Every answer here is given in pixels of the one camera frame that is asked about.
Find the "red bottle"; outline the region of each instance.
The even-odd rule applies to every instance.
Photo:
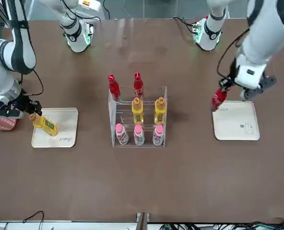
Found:
[[[140,73],[137,73],[137,72],[134,73],[133,87],[134,87],[136,96],[139,98],[143,98],[144,97],[143,82],[141,80]]]
[[[216,111],[220,107],[220,105],[225,101],[226,97],[227,92],[218,89],[211,99],[211,111]]]
[[[109,81],[109,89],[110,89],[110,92],[113,96],[113,99],[115,101],[117,101],[119,99],[119,97],[121,96],[121,92],[119,91],[118,83],[115,80],[113,74],[109,75],[108,81]]]

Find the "tabletop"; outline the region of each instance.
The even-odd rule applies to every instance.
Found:
[[[70,149],[34,149],[27,116],[0,131],[0,220],[21,220],[37,210],[45,220],[152,222],[279,222],[284,218],[284,49],[267,71],[277,84],[254,99],[258,141],[218,141],[210,100],[218,87],[219,58],[245,20],[228,19],[217,48],[204,52],[172,19],[96,23],[93,46],[73,53],[57,21],[30,22],[36,71],[45,108],[76,107],[77,140]],[[234,55],[226,55],[221,72]],[[168,88],[166,147],[113,148],[107,77],[132,85]],[[36,76],[23,88],[40,90]],[[229,99],[239,100],[240,89]]]

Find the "green light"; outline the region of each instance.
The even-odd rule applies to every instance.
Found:
[[[194,38],[196,43],[199,43],[200,40],[201,40],[201,35],[203,33],[203,30],[202,30],[202,28],[201,28],[201,26],[199,24],[196,24],[196,25],[193,25],[193,26],[194,26],[193,32],[197,33],[197,34],[193,35],[193,38]]]
[[[88,36],[87,34],[84,35],[85,42],[87,45],[91,44],[91,36]]]

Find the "yellow bottle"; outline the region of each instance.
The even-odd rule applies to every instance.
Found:
[[[165,122],[166,101],[163,97],[159,97],[155,102],[155,124],[162,125]]]
[[[133,113],[133,121],[135,124],[143,124],[143,101],[139,97],[133,99],[131,103],[131,110]]]
[[[41,128],[46,133],[51,136],[55,136],[58,133],[58,127],[51,121],[47,120],[44,116],[39,116],[37,114],[31,114],[29,119],[32,121],[32,124],[36,128]]]

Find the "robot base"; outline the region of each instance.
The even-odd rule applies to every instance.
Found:
[[[205,23],[206,23],[206,18],[203,18],[202,20],[200,20],[199,22],[193,25],[194,27],[196,27],[196,28],[193,27],[193,32],[197,33],[193,34],[193,39],[195,43],[202,50],[212,51],[215,48],[215,46],[218,44],[221,33],[214,40],[211,40],[208,34],[206,34],[205,32],[204,29]]]
[[[77,37],[76,41],[72,41],[71,37],[67,38],[67,44],[75,53],[81,53],[83,52],[89,45],[91,45],[92,42],[92,36],[94,33],[94,25],[90,25],[88,23],[85,23],[83,21],[79,21],[79,23],[82,26],[82,31]]]

